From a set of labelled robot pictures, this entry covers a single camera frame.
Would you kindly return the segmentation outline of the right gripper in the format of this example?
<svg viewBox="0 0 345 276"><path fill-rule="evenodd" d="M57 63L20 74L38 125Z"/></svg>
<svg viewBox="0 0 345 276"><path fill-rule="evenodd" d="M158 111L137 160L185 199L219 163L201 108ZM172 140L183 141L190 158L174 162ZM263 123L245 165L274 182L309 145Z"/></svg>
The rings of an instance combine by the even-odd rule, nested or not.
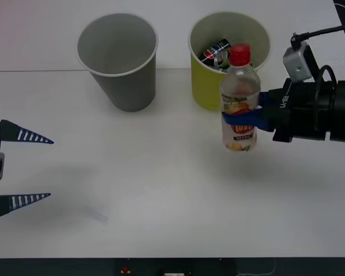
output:
<svg viewBox="0 0 345 276"><path fill-rule="evenodd" d="M294 138L324 141L329 130L333 83L293 83L259 93L259 109L243 114L222 112L229 125L248 125L274 132L273 141L289 143Z"/></svg>

